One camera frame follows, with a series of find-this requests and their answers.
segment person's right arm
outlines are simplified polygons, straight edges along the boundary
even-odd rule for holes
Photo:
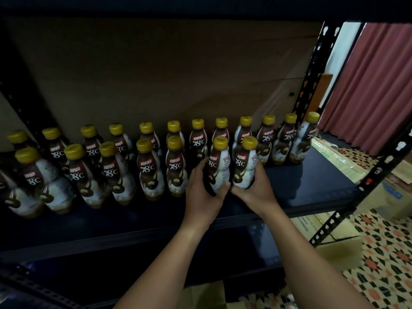
[[[243,190],[234,186],[232,193],[269,227],[281,255],[287,283],[299,308],[373,308],[294,226],[276,201],[260,162],[256,166],[252,187]]]

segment shelving unit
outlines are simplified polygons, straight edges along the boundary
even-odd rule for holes
[[[333,19],[322,27],[304,78],[308,84],[302,85],[297,95],[294,111],[301,121],[343,21],[410,21],[406,7],[399,9],[398,2],[380,4],[376,0],[352,0],[346,4],[344,1],[333,0],[334,6],[331,6],[331,0],[0,0],[0,11],[2,15]],[[0,91],[42,144],[41,130],[57,123],[4,26],[0,33],[3,36]],[[316,246],[353,213],[410,152],[411,135],[412,120],[399,131],[398,138],[387,150],[388,154],[359,185],[353,184],[314,149],[309,150],[302,165],[267,167],[266,173],[275,196],[289,217],[335,211],[310,240]],[[148,202],[137,194],[130,207],[108,201],[103,209],[95,211],[79,200],[69,214],[44,213],[30,221],[4,211],[0,218],[3,231],[0,240],[1,288],[18,292],[24,299],[49,308],[110,306],[176,232],[183,218],[184,203],[184,198],[174,198],[168,193],[157,202]],[[241,263],[239,255],[244,256]],[[219,266],[207,267],[207,260],[215,260]],[[33,261],[37,261],[33,269],[30,269],[31,263],[19,264]],[[109,264],[116,266],[102,272],[101,269]],[[265,231],[265,225],[238,198],[228,195],[195,254],[186,283],[200,284],[278,267],[281,267],[279,253]],[[116,280],[119,272],[124,274],[125,280],[111,292],[109,288],[104,299],[92,294],[82,298],[73,291],[79,284],[78,275],[86,270],[90,276],[82,284],[87,286],[95,280],[100,283],[101,291]]]

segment red curtain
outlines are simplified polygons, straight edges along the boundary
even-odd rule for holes
[[[376,156],[412,112],[412,25],[367,23],[319,128]]]

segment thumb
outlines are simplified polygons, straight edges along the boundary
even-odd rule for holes
[[[230,189],[230,183],[229,182],[223,183],[219,191],[216,193],[215,197],[217,197],[219,200],[223,202],[226,194],[229,192],[229,189]]]
[[[248,197],[249,197],[249,193],[246,191],[246,190],[244,190],[244,189],[241,189],[240,187],[237,187],[237,186],[232,186],[232,194],[233,195],[236,195],[237,197],[239,197],[242,201],[244,201],[245,203],[246,203],[246,200],[248,199]]]

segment person's left arm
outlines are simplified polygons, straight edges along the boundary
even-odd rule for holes
[[[218,215],[230,187],[229,183],[222,185],[212,197],[203,185],[205,163],[206,159],[190,175],[180,229],[114,309],[177,307],[196,247]]]

